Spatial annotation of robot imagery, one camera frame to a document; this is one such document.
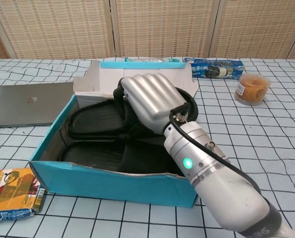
green indicator light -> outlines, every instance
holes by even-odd
[[[185,166],[186,169],[191,169],[192,168],[192,160],[189,158],[185,158],[183,160],[183,165]]]

robotic hand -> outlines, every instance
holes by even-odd
[[[162,74],[125,77],[124,91],[140,121],[166,137],[165,148],[220,226],[247,238],[295,238],[277,209],[198,123],[186,122],[188,103]]]

grid tablecloth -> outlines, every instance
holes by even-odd
[[[263,196],[295,229],[295,60],[241,60],[247,72],[260,72],[272,81],[264,102],[253,108],[234,100],[235,80],[198,79],[197,122],[235,166],[255,179]],[[90,63],[0,59],[0,85],[72,81],[74,76],[83,76]],[[48,129],[0,128],[0,169],[27,166]],[[201,200],[190,209],[59,194],[45,197],[38,215],[0,222],[0,237],[241,237],[220,229]]]

plastic container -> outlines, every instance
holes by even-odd
[[[235,99],[244,105],[257,106],[262,103],[270,85],[270,79],[261,74],[245,73],[236,87]]]

laptop lid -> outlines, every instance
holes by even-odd
[[[0,86],[0,127],[50,125],[72,95],[72,82]]]

